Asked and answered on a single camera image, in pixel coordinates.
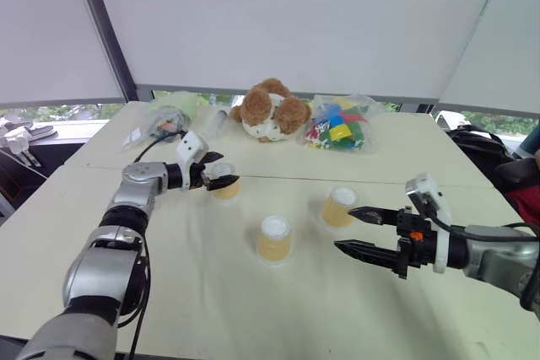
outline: white table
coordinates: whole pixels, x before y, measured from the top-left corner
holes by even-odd
[[[122,143],[144,122],[147,108],[147,103],[129,103],[66,164],[120,169],[131,163],[147,144],[123,152]],[[204,130],[216,111],[200,108],[192,129]],[[366,154],[315,150],[292,140],[259,143],[232,120],[226,121],[221,138],[208,143],[243,176],[404,184],[427,171],[440,185],[492,187],[429,115],[384,114],[373,120],[372,130],[375,146]],[[176,143],[156,145],[144,159],[173,162],[175,148]]]
[[[65,272],[97,226],[119,169],[63,166],[0,227],[0,335],[30,338],[62,312]],[[357,238],[395,248],[392,227],[356,223],[334,235],[316,214],[334,181],[241,179],[237,204],[203,190],[158,197],[148,226],[153,282],[138,352],[204,359],[525,359],[540,325],[517,298],[460,271],[411,270],[407,281],[332,246]],[[349,183],[360,203],[399,208],[402,185]],[[518,217],[494,190],[442,186],[457,224]],[[287,265],[255,257],[257,225],[294,227]],[[121,330],[126,351],[133,328]]]

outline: yellow paper cup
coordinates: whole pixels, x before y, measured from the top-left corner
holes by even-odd
[[[212,177],[214,179],[221,176],[234,175],[234,174],[235,174],[235,166],[233,166],[232,164],[221,163],[221,164],[216,164],[212,168]],[[232,185],[228,185],[227,187],[224,187],[223,189],[213,190],[212,196],[214,196],[215,198],[221,201],[230,201],[234,197],[236,197],[239,191],[240,191],[240,179],[238,179]]]
[[[354,218],[347,214],[358,203],[358,195],[348,187],[336,187],[322,208],[321,217],[334,228],[348,227]]]
[[[282,265],[290,252],[290,224],[279,215],[270,215],[261,223],[256,253],[269,266]]]

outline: clear plastic bag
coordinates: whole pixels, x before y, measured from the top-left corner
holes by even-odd
[[[316,95],[313,118],[305,125],[302,143],[312,148],[358,152],[373,146],[370,120],[382,105],[361,94]]]
[[[148,113],[136,128],[127,134],[122,149],[129,149],[149,139],[161,138],[171,132],[187,131],[197,113],[198,96],[175,92],[148,104]],[[172,142],[173,137],[165,139]]]

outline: window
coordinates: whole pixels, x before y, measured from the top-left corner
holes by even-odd
[[[158,99],[159,97],[165,97],[173,92],[167,90],[154,90],[154,97]],[[200,105],[239,105],[244,96],[242,95],[233,95],[233,94],[199,94],[199,104]],[[310,99],[302,99],[307,103],[310,103]],[[381,102],[387,112],[396,112],[399,111],[400,105],[390,102]]]
[[[515,151],[527,135],[538,124],[538,119],[499,114],[479,113],[477,111],[438,110],[432,113],[443,130],[455,130],[459,126],[473,124],[486,132],[497,134],[511,151]]]
[[[109,120],[122,107],[123,103],[95,105],[50,105],[40,107],[21,107],[0,110],[0,116],[11,121],[80,121]]]

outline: orange component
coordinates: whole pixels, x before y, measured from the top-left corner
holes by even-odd
[[[421,232],[411,232],[411,238],[414,240],[424,240],[424,234]]]

